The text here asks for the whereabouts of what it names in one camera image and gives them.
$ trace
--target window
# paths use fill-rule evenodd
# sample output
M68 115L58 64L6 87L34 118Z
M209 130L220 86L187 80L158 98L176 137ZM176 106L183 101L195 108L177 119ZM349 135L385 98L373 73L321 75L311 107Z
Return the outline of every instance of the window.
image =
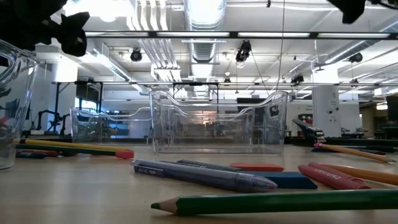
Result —
M92 101L81 101L81 109L85 111L95 112L97 110L97 104Z
M79 98L75 98L75 107L79 108L79 104L80 104L80 99Z

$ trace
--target orange colored pencil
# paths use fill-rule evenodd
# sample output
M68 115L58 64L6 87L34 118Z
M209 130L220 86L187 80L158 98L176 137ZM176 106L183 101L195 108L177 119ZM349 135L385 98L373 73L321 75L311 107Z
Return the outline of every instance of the orange colored pencil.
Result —
M377 172L373 170L360 169L350 166L341 166L334 164L322 164L338 170L340 172L344 172L346 174L352 175L353 177L359 177L366 180L373 180L377 182L382 182L386 184L392 184L398 186L398 175L390 174L386 172Z
M345 147L341 147L341 146L332 146L329 144L323 144L323 143L315 143L314 144L315 147L321 147L324 149L330 149L333 151L337 151L337 152L345 152L348 154L354 154L357 156L362 156L362 157L367 157L369 159L374 159L377 161L381 161L381 162L396 162L395 160L388 158L386 156L380 156L380 155L375 155L375 154L371 154L371 153L367 153L367 152L361 152L358 150L354 150L354 149L347 149Z

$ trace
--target desk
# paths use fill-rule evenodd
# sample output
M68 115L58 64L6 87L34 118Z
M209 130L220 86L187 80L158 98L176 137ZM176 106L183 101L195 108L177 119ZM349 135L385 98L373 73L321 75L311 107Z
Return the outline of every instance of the desk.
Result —
M287 171L308 162L328 162L398 173L397 164L383 164L341 153L315 153L311 148L287 146L277 154L159 154L149 146L134 147L137 159L196 159L203 162L266 162ZM367 182L371 187L395 186ZM326 190L320 185L318 190ZM132 172L129 161L104 156L17 159L0 171L0 220L2 224L141 224L141 223L272 223L341 224L395 223L397 210L286 212L176 217L151 210L150 204L178 195L233 194L172 179Z

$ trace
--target pen clip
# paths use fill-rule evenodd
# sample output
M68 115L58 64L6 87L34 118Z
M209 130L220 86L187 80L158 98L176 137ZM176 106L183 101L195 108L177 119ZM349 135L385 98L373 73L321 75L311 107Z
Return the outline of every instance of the pen clip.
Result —
M156 168L152 168L152 167L135 165L134 172L141 173L141 174L153 175L156 177L164 177L164 173L163 173L162 169L156 169Z

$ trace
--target pencil tip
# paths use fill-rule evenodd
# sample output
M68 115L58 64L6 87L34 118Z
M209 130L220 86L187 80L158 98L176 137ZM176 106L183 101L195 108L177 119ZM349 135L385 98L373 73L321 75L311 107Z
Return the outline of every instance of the pencil tip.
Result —
M159 203L153 203L152 205L150 205L150 208L159 209L160 210L160 204Z

